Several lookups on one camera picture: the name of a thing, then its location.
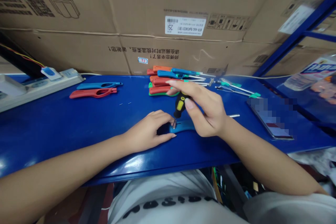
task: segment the power strip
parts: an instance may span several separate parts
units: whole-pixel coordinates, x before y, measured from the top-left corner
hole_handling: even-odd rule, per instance
[[[32,82],[23,83],[27,88],[27,93],[21,96],[10,96],[5,93],[0,93],[0,112],[76,85],[85,80],[85,78],[73,68],[62,71],[60,74],[62,78],[52,81],[45,77]]]

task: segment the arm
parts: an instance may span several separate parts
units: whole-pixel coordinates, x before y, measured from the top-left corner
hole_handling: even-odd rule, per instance
[[[251,174],[269,189],[289,195],[327,194],[301,166],[270,143],[226,116],[220,95],[189,82],[168,81],[175,89],[190,95],[196,104],[186,99],[188,111],[197,133],[202,137],[219,136],[238,155]]]
[[[0,179],[0,222],[33,223],[110,163],[176,136],[156,134],[161,125],[173,121],[161,110],[151,112],[123,135],[48,159]]]

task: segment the red wire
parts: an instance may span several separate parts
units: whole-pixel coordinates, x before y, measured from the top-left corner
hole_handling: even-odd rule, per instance
[[[14,52],[14,53],[18,53],[17,51],[15,51],[15,50],[13,50],[13,49],[11,49],[11,48],[7,48],[8,50],[10,50],[10,51],[12,51],[12,52]],[[28,59],[28,58],[26,58],[26,57],[23,57],[22,55],[20,55],[22,58],[24,58],[25,60],[29,60],[29,61],[31,61],[31,62],[34,62],[34,63],[36,63],[37,65],[39,65],[40,67],[42,67],[43,68],[43,66],[41,65],[41,64],[39,64],[39,63],[37,63],[37,62],[35,62],[35,61],[33,61],[33,60],[31,60],[31,59]]]

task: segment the black screwdriver handle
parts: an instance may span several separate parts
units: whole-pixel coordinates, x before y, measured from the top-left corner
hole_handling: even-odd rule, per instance
[[[182,112],[186,109],[185,100],[187,98],[190,98],[190,96],[183,93],[182,91],[177,95],[176,102],[175,102],[175,112],[174,112],[175,118],[180,118],[182,115]]]

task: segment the white t-shirt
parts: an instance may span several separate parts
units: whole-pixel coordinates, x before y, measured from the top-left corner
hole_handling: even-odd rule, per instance
[[[199,170],[140,178],[126,183],[111,204],[108,224],[246,224],[215,200]],[[327,195],[263,193],[244,206],[250,223],[336,223],[336,199]]]

